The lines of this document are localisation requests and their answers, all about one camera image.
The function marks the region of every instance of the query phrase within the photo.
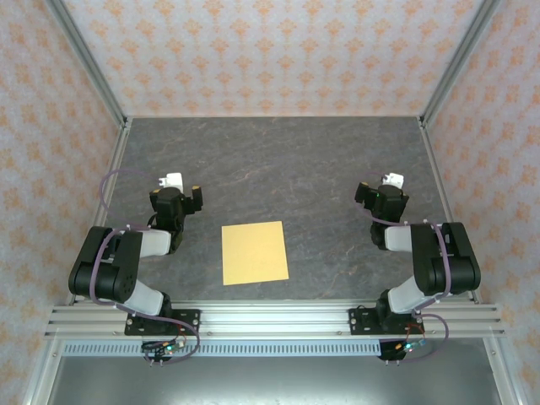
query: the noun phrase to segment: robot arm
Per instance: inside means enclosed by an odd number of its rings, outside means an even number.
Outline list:
[[[139,313],[169,316],[169,297],[137,280],[139,258],[174,253],[182,241],[184,219],[202,209],[203,194],[201,188],[195,186],[192,197],[186,197],[180,173],[168,174],[159,180],[164,188],[150,192],[155,214],[148,230],[124,231],[110,240],[100,260],[95,294],[98,299],[123,304]],[[73,294],[89,297],[97,253],[111,231],[112,228],[100,226],[89,230],[69,276],[68,286]]]
[[[382,250],[407,251],[413,256],[413,276],[393,289],[382,292],[375,308],[349,311],[351,333],[404,334],[416,322],[412,312],[445,291],[446,273],[434,229],[430,224],[394,226],[408,201],[402,191],[403,177],[391,173],[375,189],[359,184],[357,203],[371,211],[371,240]],[[480,285],[480,269],[467,232],[461,223],[438,225],[450,264],[450,294],[460,294]]]
[[[471,242],[461,223],[444,223],[440,231],[445,239],[451,270],[450,294],[461,294],[480,285],[480,268]],[[391,311],[411,313],[445,291],[446,275],[439,241],[430,224],[391,226],[385,229],[389,251],[413,253],[413,276],[388,293]]]

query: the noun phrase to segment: orange patterned wall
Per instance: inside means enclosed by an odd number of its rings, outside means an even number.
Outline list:
[[[501,303],[540,403],[540,8],[503,0],[429,128],[485,300]]]
[[[130,116],[418,115],[481,0],[67,0]]]
[[[0,403],[20,404],[116,124],[43,0],[0,2]]]

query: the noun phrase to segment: yellow square sheet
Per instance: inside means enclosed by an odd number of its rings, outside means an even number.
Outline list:
[[[281,221],[221,228],[223,284],[288,280]]]

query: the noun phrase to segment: marble-patterned surface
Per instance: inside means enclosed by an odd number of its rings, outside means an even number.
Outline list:
[[[139,266],[174,300],[375,298],[410,277],[407,253],[371,244],[354,202],[359,181],[377,182],[367,171],[405,175],[402,219],[444,219],[413,117],[135,119],[121,167],[180,171],[187,190],[202,187],[203,211],[186,218],[176,254]],[[154,188],[120,175],[111,208],[146,223]],[[221,227],[267,221],[283,221],[289,280],[223,286]]]

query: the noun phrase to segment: aluminum frame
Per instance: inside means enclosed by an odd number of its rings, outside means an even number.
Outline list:
[[[431,147],[428,129],[424,124],[425,122],[422,122],[422,119],[418,117],[418,126],[428,153],[431,169],[435,176],[435,183],[439,189],[440,200],[442,201],[443,209],[445,210],[446,219],[452,222],[454,221],[454,216],[448,202],[448,197],[446,196],[435,154]],[[471,291],[469,294],[474,303],[480,304],[482,302],[482,296],[479,291]],[[521,382],[517,378],[517,365],[512,361],[514,356],[510,355],[510,352],[512,352],[510,345],[504,339],[495,339],[493,337],[485,337],[483,339],[483,345],[486,349],[486,354],[488,355],[489,364],[493,371],[501,402],[503,404],[526,405],[527,396]]]
[[[191,340],[173,354],[181,357],[195,348]],[[380,356],[372,340],[210,340],[202,339],[193,357],[359,357]],[[67,340],[62,357],[136,357],[143,350],[137,340]]]
[[[57,378],[58,367],[62,359],[64,344],[63,340],[46,342],[30,377],[29,386],[23,399],[24,405],[41,405],[49,402],[52,386]]]
[[[72,45],[78,59],[83,64],[90,80],[104,101],[107,110],[109,110],[115,121],[119,125],[122,125],[126,121],[126,115],[123,113],[105,75],[101,72],[86,41],[78,30],[73,17],[69,13],[68,7],[63,0],[46,0],[46,3],[66,34],[69,43]]]
[[[123,124],[116,135],[116,142],[114,149],[112,151],[111,159],[109,162],[109,171],[116,170],[120,168],[122,163],[122,158],[124,156],[124,151],[127,146],[127,139],[129,137],[129,131],[132,126],[132,118],[127,118],[126,123]],[[115,189],[116,178],[118,175],[112,175],[111,178],[106,182],[105,189],[103,191],[103,197],[107,204],[111,203],[112,193]],[[94,214],[93,226],[103,226],[107,219],[107,212],[105,208],[98,202]]]
[[[181,301],[174,309],[197,308],[201,338],[209,340],[327,340],[405,338],[405,335],[351,335],[348,309],[374,307],[368,300],[285,301]],[[491,338],[505,335],[497,305],[475,305],[470,300],[448,299],[432,305],[425,313],[440,315],[453,338]],[[46,338],[142,340],[124,335],[127,314],[111,306],[84,300],[71,306],[54,307],[46,327]],[[424,320],[426,335],[443,338],[444,326]],[[165,336],[145,339],[167,338]]]
[[[429,99],[425,112],[422,115],[422,124],[427,127],[436,116],[438,110],[442,106],[446,96],[450,92],[450,89],[456,82],[457,76],[461,72],[463,66],[467,62],[467,59],[474,47],[478,43],[480,36],[484,29],[491,21],[495,9],[499,5],[500,0],[484,0],[480,5],[476,15],[472,19],[472,23],[469,29],[463,36],[463,39],[456,49],[456,53],[452,57],[448,67],[437,84],[435,91]]]

